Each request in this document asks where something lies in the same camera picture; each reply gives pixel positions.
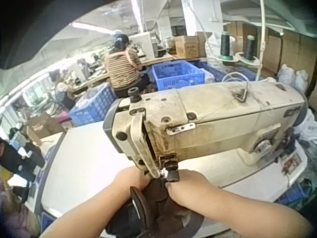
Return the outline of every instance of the industrial sewing machine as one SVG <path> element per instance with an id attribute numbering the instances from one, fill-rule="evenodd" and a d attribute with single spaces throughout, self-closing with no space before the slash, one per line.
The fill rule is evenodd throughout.
<path id="1" fill-rule="evenodd" d="M 118 99 L 104 131 L 119 153 L 154 178 L 168 171 L 178 181 L 178 162 L 236 149 L 247 166 L 295 150 L 293 126 L 307 111 L 290 86 L 271 82 L 197 85 Z"/>

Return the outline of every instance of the forearm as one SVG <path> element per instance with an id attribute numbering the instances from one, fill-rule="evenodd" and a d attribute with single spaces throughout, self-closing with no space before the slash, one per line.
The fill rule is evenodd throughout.
<path id="1" fill-rule="evenodd" d="M 210 187 L 200 204 L 197 212 L 228 225 L 243 237 L 300 238 L 310 229 L 308 221 L 288 207 L 247 199 L 217 187 Z"/>
<path id="2" fill-rule="evenodd" d="M 112 216 L 129 197 L 129 191 L 120 191 L 110 185 L 57 219 L 41 238 L 98 238 Z"/>

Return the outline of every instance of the striped shirt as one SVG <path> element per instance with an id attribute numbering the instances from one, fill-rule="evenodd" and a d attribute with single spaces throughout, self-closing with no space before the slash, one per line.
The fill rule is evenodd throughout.
<path id="1" fill-rule="evenodd" d="M 136 50 L 129 48 L 129 56 L 136 65 L 141 64 Z M 121 90 L 136 84 L 140 80 L 139 71 L 131 65 L 126 55 L 108 56 L 107 68 L 114 90 Z"/>

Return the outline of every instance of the white pillar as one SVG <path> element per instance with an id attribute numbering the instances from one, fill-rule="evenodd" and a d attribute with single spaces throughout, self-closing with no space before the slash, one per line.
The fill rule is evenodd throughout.
<path id="1" fill-rule="evenodd" d="M 206 32 L 223 31 L 220 0 L 182 0 L 182 6 L 188 36 L 195 36 L 196 32 L 203 31 L 195 15 Z"/>
<path id="2" fill-rule="evenodd" d="M 173 36 L 169 14 L 166 9 L 163 9 L 163 11 L 161 12 L 157 21 L 157 25 L 159 37 L 164 43 L 166 43 L 166 39 Z"/>

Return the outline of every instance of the thread spool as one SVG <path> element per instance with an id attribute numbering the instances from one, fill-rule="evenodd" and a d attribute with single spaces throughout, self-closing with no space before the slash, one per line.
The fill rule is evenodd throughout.
<path id="1" fill-rule="evenodd" d="M 245 60 L 248 60 L 250 62 L 254 61 L 254 56 L 255 56 L 255 38 L 254 36 L 249 35 L 247 37 L 247 40 L 245 42 L 245 47 L 243 51 L 243 58 Z"/>
<path id="2" fill-rule="evenodd" d="M 230 55 L 230 36 L 229 33 L 224 31 L 221 34 L 221 45 L 219 58 L 222 60 L 232 60 L 233 57 Z"/>

